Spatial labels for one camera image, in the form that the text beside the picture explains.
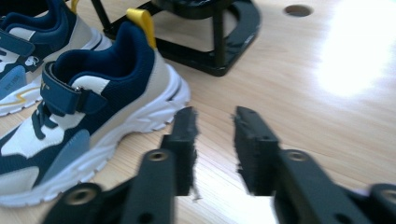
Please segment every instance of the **shoe tongue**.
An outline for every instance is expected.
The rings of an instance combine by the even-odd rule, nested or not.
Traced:
[[[93,74],[84,74],[83,76],[80,74],[77,78],[73,78],[70,86],[74,89],[83,88],[101,94],[108,82],[109,80],[94,76]]]
[[[15,35],[16,37],[29,41],[35,34],[35,31],[27,30],[21,27],[15,27],[12,28],[9,33],[11,35]]]

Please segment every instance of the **shoe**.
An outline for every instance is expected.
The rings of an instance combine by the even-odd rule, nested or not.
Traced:
[[[101,50],[111,41],[90,28],[64,0],[47,0],[42,17],[9,13],[0,22],[0,116],[33,105],[40,97],[42,63],[70,49]]]
[[[74,49],[45,63],[43,101],[0,139],[0,204],[49,201],[91,179],[121,138],[165,127],[190,89],[144,31],[121,25],[113,46]]]

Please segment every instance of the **logo on shoe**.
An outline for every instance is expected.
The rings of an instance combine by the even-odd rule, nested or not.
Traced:
[[[47,85],[47,84],[43,81],[43,79],[41,79],[41,90],[44,90],[44,89],[49,90],[49,89],[50,89],[50,86]]]
[[[35,56],[29,56],[25,62],[26,66],[37,66],[40,60]]]

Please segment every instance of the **black metal stand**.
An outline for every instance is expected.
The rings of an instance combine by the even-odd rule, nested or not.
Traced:
[[[216,77],[222,77],[230,70],[256,37],[261,25],[260,12],[250,0],[202,1],[209,2],[208,6],[204,7],[200,7],[195,3],[196,1],[156,0],[153,2],[158,7],[152,2],[147,2],[139,8],[146,9],[151,15],[164,9],[187,19],[200,20],[208,16],[212,17],[213,50],[202,52],[160,38],[157,38],[157,46],[163,57]],[[92,0],[92,3],[104,26],[105,34],[110,38],[115,38],[120,24],[127,20],[126,17],[110,22],[101,1]],[[233,13],[238,20],[236,27],[228,36],[224,36],[224,9]]]
[[[307,153],[282,150],[253,110],[234,117],[239,173],[250,193],[275,194],[279,223],[396,223],[396,186],[377,184],[364,196],[335,185]]]
[[[193,187],[195,120],[191,107],[179,111],[172,133],[160,149],[144,155],[134,178],[109,191],[93,183],[71,188],[43,224],[174,223],[175,197],[187,196]]]

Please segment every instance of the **shoelace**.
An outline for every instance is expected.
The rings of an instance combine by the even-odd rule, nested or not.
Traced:
[[[49,108],[45,105],[44,101],[41,102],[35,113],[32,114],[32,122],[33,122],[33,128],[35,130],[35,136],[42,140],[46,137],[46,135],[41,131],[41,127],[43,125],[53,129],[58,126],[57,123],[54,121],[50,120],[50,115],[52,113],[50,112]]]

